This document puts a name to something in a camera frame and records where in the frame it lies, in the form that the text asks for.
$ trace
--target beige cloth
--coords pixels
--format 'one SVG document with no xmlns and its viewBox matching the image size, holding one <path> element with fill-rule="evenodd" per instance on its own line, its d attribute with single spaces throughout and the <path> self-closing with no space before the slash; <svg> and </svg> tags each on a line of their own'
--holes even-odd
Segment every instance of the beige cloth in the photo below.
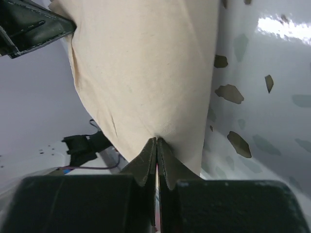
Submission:
<svg viewBox="0 0 311 233">
<path fill-rule="evenodd" d="M 163 137 L 199 174 L 217 35 L 217 0 L 54 0 L 75 21 L 76 90 L 128 160 Z"/>
</svg>

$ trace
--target fabric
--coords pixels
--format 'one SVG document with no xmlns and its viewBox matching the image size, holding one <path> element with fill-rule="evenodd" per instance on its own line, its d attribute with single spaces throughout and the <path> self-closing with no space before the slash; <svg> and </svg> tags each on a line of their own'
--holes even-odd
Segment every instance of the fabric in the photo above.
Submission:
<svg viewBox="0 0 311 233">
<path fill-rule="evenodd" d="M 74 84 L 128 160 L 163 137 L 199 174 L 217 35 L 218 1 L 54 0 L 77 25 L 67 38 Z"/>
</svg>

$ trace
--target folded fabric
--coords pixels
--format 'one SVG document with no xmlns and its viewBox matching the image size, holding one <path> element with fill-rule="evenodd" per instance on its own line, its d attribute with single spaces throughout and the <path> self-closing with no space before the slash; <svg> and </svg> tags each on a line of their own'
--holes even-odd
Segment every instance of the folded fabric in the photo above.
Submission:
<svg viewBox="0 0 311 233">
<path fill-rule="evenodd" d="M 128 160 L 163 137 L 199 174 L 217 36 L 216 0 L 54 0 L 72 19 L 79 97 Z"/>
</svg>

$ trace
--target cloth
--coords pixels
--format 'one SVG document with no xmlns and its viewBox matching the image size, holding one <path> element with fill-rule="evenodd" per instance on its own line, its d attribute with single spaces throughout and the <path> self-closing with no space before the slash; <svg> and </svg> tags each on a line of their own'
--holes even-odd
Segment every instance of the cloth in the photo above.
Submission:
<svg viewBox="0 0 311 233">
<path fill-rule="evenodd" d="M 72 19 L 75 88 L 128 160 L 163 137 L 199 174 L 217 36 L 217 0 L 54 0 Z"/>
</svg>

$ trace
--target black object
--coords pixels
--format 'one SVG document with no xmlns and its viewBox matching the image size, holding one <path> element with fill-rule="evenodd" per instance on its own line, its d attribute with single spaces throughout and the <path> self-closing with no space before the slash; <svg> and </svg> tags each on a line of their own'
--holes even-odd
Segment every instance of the black object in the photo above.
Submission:
<svg viewBox="0 0 311 233">
<path fill-rule="evenodd" d="M 16 58 L 70 33 L 73 21 L 31 0 L 0 0 L 0 55 Z"/>
<path fill-rule="evenodd" d="M 62 142 L 65 142 L 69 149 L 67 154 L 71 155 L 69 166 L 81 166 L 87 161 L 96 159 L 97 152 L 101 152 L 112 146 L 102 131 L 98 131 L 92 135 L 65 137 Z"/>
<path fill-rule="evenodd" d="M 18 188 L 3 233 L 309 233 L 290 189 L 274 181 L 204 181 L 150 139 L 118 175 L 33 177 Z"/>
</svg>

